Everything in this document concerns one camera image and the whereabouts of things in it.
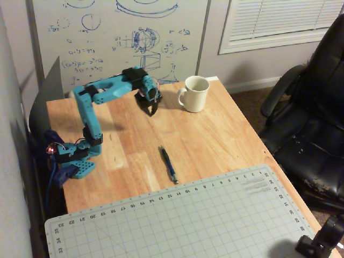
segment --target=window blinds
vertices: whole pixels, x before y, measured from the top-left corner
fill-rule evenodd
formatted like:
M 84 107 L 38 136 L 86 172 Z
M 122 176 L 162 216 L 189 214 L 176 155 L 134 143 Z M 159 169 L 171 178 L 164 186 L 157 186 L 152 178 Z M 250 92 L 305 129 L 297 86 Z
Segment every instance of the window blinds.
M 343 0 L 232 0 L 230 41 L 330 27 Z

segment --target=window frame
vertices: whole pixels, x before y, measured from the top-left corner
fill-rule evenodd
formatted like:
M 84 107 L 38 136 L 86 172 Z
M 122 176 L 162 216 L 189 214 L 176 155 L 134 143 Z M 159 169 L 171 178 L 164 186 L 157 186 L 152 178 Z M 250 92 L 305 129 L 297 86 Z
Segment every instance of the window frame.
M 219 54 L 229 54 L 243 51 L 251 51 L 256 49 L 280 47 L 287 45 L 295 45 L 309 42 L 320 41 L 325 35 L 328 28 L 321 28 L 313 31 L 299 31 L 285 34 L 270 35 L 265 37 L 258 37 L 254 39 L 241 39 L 230 41 L 233 19 L 230 18 L 234 15 L 238 7 L 239 0 L 230 0 L 228 5 L 226 23 L 223 30 L 223 36 L 220 43 Z

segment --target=coffee mug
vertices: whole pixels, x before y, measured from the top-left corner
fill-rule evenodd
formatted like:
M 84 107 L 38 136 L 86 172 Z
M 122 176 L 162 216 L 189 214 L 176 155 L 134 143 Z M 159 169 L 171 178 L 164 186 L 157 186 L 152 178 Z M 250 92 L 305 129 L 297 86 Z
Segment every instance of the coffee mug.
M 204 108 L 210 83 L 201 76 L 190 76 L 185 80 L 185 88 L 178 91 L 178 101 L 189 112 L 199 112 Z

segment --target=cutting mat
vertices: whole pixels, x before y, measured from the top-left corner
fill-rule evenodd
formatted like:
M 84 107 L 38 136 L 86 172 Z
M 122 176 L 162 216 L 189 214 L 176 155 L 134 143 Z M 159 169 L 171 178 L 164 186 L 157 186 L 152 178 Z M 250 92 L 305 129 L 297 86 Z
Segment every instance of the cutting mat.
M 45 223 L 50 257 L 303 257 L 314 237 L 267 165 L 178 185 Z

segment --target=pen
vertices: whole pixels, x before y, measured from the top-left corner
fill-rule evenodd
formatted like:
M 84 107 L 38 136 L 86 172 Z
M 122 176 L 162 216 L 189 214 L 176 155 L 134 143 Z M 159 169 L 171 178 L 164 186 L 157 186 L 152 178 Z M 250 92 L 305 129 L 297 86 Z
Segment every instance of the pen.
M 168 157 L 166 150 L 165 150 L 164 147 L 162 147 L 162 146 L 161 146 L 160 148 L 161 148 L 162 155 L 164 156 L 164 158 L 165 158 L 165 160 L 166 160 L 166 162 L 167 162 L 167 166 L 168 166 L 168 168 L 169 168 L 169 170 L 170 170 L 170 174 L 171 174 L 171 177 L 172 177 L 172 179 L 173 179 L 173 182 L 174 182 L 175 184 L 179 184 L 178 179 L 177 179 L 177 177 L 176 177 L 176 173 L 174 172 L 174 169 L 173 169 L 173 167 L 172 167 L 170 158 Z

